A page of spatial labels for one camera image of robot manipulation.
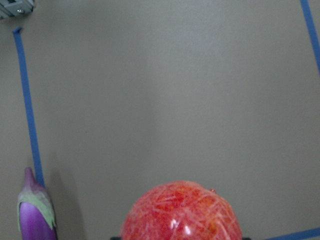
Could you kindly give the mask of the red orange pomegranate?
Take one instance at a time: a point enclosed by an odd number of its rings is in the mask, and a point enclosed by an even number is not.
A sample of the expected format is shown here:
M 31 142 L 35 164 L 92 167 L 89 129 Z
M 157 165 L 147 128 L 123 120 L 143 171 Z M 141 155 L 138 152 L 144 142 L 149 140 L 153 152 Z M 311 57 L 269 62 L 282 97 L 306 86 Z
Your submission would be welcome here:
M 120 230 L 123 240 L 241 240 L 230 203 L 214 189 L 173 181 L 147 191 L 132 206 Z

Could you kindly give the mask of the purple eggplant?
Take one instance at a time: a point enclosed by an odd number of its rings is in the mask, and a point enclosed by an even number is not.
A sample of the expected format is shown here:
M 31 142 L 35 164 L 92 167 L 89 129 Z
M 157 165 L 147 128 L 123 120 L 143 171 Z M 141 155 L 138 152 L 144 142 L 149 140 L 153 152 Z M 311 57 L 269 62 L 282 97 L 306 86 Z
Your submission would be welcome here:
M 56 240 L 56 217 L 46 189 L 30 167 L 24 170 L 24 184 L 17 200 L 18 230 L 23 240 Z

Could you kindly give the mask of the aluminium frame post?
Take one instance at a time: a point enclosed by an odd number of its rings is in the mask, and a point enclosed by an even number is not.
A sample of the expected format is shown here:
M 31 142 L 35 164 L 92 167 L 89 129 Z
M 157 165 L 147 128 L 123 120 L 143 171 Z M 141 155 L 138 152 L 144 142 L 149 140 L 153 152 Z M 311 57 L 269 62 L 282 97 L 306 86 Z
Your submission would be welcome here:
M 27 15 L 34 7 L 34 0 L 0 0 L 0 19 Z

